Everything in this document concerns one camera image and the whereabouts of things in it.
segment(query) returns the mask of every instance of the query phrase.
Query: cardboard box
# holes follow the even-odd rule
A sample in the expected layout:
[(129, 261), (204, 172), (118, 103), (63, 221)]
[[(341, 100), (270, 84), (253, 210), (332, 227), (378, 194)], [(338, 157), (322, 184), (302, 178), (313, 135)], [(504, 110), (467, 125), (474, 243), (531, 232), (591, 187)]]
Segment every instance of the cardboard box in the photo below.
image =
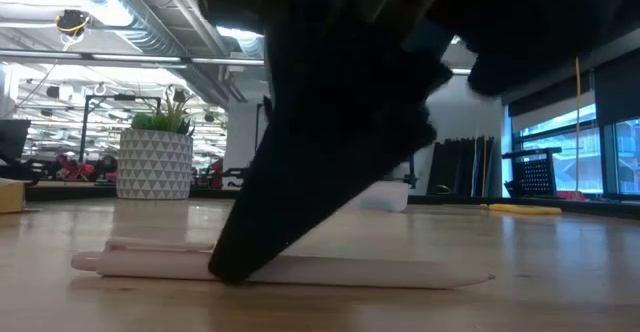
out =
[(24, 182), (0, 178), (0, 213), (22, 212)]

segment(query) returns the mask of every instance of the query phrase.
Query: potted plant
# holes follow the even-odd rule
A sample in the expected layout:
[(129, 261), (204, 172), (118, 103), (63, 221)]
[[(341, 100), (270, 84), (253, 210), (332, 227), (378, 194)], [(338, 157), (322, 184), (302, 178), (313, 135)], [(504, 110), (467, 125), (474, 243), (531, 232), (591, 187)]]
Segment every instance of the potted plant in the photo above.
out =
[(138, 113), (120, 135), (119, 198), (177, 200), (189, 197), (193, 132), (184, 102), (165, 94), (166, 110)]

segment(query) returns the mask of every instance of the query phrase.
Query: window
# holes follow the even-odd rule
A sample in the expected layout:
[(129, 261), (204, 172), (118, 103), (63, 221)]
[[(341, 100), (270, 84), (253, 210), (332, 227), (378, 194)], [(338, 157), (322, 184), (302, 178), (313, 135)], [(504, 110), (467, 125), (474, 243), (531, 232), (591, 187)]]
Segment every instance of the window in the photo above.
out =
[[(580, 108), (580, 122), (592, 121), (596, 119), (596, 105), (591, 104)], [(561, 127), (574, 126), (578, 120), (576, 111), (558, 116), (549, 121), (542, 122), (520, 131), (520, 136), (528, 136), (536, 133), (551, 131)]]
[[(556, 189), (558, 191), (574, 191), (576, 188), (575, 131), (528, 140), (522, 143), (524, 150), (549, 147), (562, 147), (561, 153), (555, 153), (553, 155)], [(578, 187), (579, 190), (584, 193), (603, 192), (600, 132), (597, 128), (583, 130), (580, 133), (580, 184)]]
[(640, 194), (640, 119), (616, 124), (618, 187), (622, 194)]

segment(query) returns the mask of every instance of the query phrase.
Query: wooden tabletop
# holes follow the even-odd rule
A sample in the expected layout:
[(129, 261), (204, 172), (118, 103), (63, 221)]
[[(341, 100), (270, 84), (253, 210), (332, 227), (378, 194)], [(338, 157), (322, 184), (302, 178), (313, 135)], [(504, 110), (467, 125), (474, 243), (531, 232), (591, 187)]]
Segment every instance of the wooden tabletop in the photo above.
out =
[(452, 291), (99, 278), (75, 252), (109, 236), (213, 242), (231, 201), (87, 200), (0, 216), (0, 331), (640, 331), (640, 223), (412, 206), (343, 211), (292, 254), (486, 270)]

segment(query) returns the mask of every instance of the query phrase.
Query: white geometric planter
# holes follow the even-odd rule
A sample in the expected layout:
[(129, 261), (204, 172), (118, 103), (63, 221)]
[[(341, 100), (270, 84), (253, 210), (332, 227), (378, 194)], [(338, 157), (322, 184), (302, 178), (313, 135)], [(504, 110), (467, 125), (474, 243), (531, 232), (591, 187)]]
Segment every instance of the white geometric planter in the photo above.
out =
[(119, 198), (189, 198), (193, 139), (173, 132), (127, 129), (120, 135)]

